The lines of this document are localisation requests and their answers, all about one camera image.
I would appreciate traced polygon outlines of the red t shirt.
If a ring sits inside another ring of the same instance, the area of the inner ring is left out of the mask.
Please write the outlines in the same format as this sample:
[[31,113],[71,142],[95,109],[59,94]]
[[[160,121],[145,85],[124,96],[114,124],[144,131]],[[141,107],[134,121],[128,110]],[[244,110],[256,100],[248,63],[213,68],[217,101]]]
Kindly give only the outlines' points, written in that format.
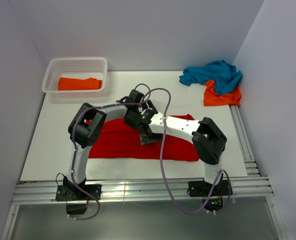
[[[115,119],[104,123],[98,141],[90,150],[89,158],[158,160],[161,143],[159,141],[141,145],[138,131],[126,125],[124,119]],[[192,143],[166,135],[163,159],[197,162],[199,157]]]

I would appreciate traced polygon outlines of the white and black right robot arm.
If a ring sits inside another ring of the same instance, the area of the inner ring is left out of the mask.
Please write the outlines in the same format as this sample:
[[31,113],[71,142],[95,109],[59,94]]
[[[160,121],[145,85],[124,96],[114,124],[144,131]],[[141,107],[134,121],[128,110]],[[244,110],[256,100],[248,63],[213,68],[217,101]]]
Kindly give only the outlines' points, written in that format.
[[146,110],[137,121],[136,128],[143,135],[169,135],[193,144],[199,160],[204,163],[205,192],[215,195],[221,189],[223,171],[220,160],[227,137],[211,118],[186,120]]

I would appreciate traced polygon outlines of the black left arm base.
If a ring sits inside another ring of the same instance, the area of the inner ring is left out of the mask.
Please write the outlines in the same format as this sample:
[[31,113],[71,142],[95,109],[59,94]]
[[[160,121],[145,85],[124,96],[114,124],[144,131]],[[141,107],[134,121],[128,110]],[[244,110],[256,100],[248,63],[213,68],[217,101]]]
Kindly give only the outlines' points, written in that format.
[[66,213],[69,215],[83,215],[86,213],[88,203],[93,200],[88,194],[100,200],[101,187],[100,184],[86,184],[86,180],[82,181],[78,189],[73,182],[69,181],[65,176],[61,185],[57,183],[55,201],[66,202]]

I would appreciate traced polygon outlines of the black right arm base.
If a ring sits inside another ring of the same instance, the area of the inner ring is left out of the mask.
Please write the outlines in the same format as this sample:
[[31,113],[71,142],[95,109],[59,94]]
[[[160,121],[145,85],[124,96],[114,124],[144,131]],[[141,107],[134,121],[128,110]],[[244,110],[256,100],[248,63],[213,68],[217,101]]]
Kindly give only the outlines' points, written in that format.
[[[212,185],[204,180],[190,181],[188,182],[187,194],[192,197],[200,197],[202,203],[206,201],[208,193],[211,190]],[[233,190],[228,180],[220,180],[220,182],[214,187],[211,197],[205,205],[205,210],[209,212],[217,212],[221,210],[224,205],[224,197],[231,198],[233,196]]]

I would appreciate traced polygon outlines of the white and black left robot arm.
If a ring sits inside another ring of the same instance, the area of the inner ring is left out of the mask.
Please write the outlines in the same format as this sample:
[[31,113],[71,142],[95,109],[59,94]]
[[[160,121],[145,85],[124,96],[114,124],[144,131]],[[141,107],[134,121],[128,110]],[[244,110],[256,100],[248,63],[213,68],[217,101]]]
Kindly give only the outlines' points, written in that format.
[[112,104],[104,107],[94,107],[89,103],[81,105],[71,121],[68,132],[73,144],[72,160],[66,178],[71,184],[67,194],[74,200],[85,195],[86,165],[92,146],[99,139],[104,123],[122,119],[126,116],[127,107],[122,104]]

